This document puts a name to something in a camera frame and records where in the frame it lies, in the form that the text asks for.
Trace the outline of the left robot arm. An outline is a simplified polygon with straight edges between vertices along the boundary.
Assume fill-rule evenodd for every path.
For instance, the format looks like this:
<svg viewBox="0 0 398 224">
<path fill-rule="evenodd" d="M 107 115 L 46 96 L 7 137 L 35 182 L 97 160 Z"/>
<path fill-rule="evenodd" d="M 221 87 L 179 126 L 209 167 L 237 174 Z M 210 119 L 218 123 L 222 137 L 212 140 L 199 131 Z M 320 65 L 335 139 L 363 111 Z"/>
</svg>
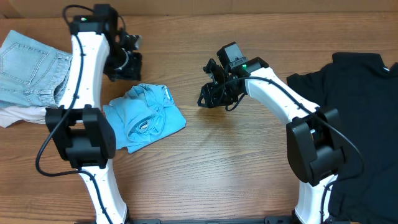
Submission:
<svg viewBox="0 0 398 224">
<path fill-rule="evenodd" d="M 141 79 L 139 35 L 118 27 L 123 18 L 109 4 L 95 4 L 89 15 L 66 21 L 72 35 L 72 64 L 64 96 L 48 108 L 50 132 L 43 145 L 55 143 L 60 157 L 84 181 L 93 203 L 95 223 L 131 223 L 113 170 L 116 136 L 101 112 L 102 77 Z"/>
</svg>

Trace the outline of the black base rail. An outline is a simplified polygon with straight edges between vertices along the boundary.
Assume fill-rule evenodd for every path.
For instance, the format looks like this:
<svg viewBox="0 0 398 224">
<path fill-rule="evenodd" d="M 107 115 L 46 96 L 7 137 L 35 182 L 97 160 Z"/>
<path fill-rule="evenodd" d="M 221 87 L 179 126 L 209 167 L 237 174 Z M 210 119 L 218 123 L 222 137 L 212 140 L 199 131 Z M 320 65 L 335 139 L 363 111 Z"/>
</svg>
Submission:
<svg viewBox="0 0 398 224">
<path fill-rule="evenodd" d="M 295 216 L 269 216 L 265 218 L 219 219 L 219 220 L 159 220 L 159 219 L 130 219 L 126 224 L 301 224 Z"/>
</svg>

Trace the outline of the folded light denim shorts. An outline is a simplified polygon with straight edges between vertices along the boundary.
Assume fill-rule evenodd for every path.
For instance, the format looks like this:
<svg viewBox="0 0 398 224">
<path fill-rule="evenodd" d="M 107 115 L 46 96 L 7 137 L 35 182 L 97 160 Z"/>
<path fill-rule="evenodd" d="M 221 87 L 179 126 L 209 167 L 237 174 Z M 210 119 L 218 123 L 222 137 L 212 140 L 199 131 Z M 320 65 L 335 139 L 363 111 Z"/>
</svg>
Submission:
<svg viewBox="0 0 398 224">
<path fill-rule="evenodd" d="M 72 54 L 10 30 L 1 46 L 1 107 L 56 107 Z"/>
</svg>

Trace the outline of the black garment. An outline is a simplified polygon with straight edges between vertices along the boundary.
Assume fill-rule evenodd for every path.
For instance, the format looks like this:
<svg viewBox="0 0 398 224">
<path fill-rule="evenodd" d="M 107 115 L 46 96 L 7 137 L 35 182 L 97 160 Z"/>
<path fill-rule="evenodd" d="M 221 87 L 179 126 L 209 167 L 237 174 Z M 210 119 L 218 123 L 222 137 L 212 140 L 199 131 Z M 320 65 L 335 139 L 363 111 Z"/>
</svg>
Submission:
<svg viewBox="0 0 398 224">
<path fill-rule="evenodd" d="M 288 86 L 320 106 L 339 112 L 341 132 L 357 150 L 339 177 L 364 174 L 332 186 L 329 211 L 360 223 L 397 223 L 397 65 L 374 53 L 334 53 L 332 62 Z"/>
</svg>

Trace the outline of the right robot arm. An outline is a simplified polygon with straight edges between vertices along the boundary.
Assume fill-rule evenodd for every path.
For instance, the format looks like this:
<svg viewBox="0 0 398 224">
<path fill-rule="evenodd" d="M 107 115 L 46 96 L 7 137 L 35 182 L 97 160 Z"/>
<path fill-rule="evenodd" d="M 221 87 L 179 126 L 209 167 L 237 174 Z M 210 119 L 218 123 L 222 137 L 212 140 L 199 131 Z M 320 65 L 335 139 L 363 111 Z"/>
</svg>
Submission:
<svg viewBox="0 0 398 224">
<path fill-rule="evenodd" d="M 338 111 L 300 96 L 263 59 L 245 57 L 235 42 L 217 57 L 203 67 L 211 82 L 202 86 L 198 105 L 232 111 L 250 96 L 285 126 L 288 163 L 299 179 L 298 202 L 290 216 L 267 217 L 265 223 L 338 223 L 329 211 L 333 183 L 346 162 Z"/>
</svg>

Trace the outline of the folded white cloth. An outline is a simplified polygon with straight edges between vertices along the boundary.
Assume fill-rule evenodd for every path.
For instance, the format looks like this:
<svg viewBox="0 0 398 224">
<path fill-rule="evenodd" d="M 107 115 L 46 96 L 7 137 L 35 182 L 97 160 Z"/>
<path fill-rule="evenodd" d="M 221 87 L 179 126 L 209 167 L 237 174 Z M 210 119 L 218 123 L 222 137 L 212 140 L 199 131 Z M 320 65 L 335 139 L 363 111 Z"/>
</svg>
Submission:
<svg viewBox="0 0 398 224">
<path fill-rule="evenodd" d="M 45 114 L 46 107 L 9 106 L 1 108 L 1 127 L 7 128 L 19 121 L 45 124 Z"/>
</svg>

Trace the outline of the light blue printed t-shirt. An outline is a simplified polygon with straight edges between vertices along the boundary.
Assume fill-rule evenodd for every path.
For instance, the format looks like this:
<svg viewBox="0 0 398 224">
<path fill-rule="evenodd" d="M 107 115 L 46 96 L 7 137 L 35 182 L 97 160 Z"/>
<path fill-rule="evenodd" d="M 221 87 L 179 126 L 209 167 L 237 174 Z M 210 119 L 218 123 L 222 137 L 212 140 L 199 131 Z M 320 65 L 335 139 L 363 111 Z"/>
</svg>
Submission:
<svg viewBox="0 0 398 224">
<path fill-rule="evenodd" d="M 129 153 L 180 131 L 187 123 L 165 85 L 133 86 L 104 105 L 103 111 L 114 130 L 116 149 L 125 147 Z"/>
</svg>

